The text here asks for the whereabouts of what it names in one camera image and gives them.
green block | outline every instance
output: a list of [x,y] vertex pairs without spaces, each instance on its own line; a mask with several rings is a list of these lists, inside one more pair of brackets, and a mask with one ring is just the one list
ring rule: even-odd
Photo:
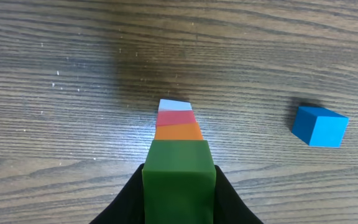
[[212,224],[216,170],[207,141],[154,140],[143,168],[145,224]]

tabletop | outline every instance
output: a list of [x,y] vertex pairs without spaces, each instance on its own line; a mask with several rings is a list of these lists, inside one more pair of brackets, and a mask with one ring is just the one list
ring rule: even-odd
[[[89,223],[192,103],[266,224],[358,224],[358,1],[0,0],[0,224]],[[297,107],[350,117],[308,147]]]

light blue block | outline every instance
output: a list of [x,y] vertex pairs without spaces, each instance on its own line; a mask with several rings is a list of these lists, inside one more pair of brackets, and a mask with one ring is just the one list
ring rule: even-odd
[[340,147],[349,118],[326,108],[300,106],[292,133],[317,147]]
[[187,111],[193,109],[191,108],[191,104],[189,102],[161,99],[158,111],[163,110]]

orange block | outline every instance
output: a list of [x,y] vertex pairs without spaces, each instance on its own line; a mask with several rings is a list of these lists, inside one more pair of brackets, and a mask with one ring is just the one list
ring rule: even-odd
[[198,123],[157,126],[155,140],[203,140]]

toy block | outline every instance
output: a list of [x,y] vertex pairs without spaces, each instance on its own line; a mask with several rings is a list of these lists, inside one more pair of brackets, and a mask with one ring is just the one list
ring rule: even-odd
[[191,108],[191,104],[189,102],[161,99],[158,111],[166,110],[185,111],[193,109]]
[[317,147],[340,147],[349,118],[326,108],[300,106],[292,133]]
[[155,140],[203,140],[198,123],[157,126]]
[[216,169],[207,141],[154,140],[142,176],[145,224],[213,224]]
[[193,111],[159,111],[156,126],[197,123]]

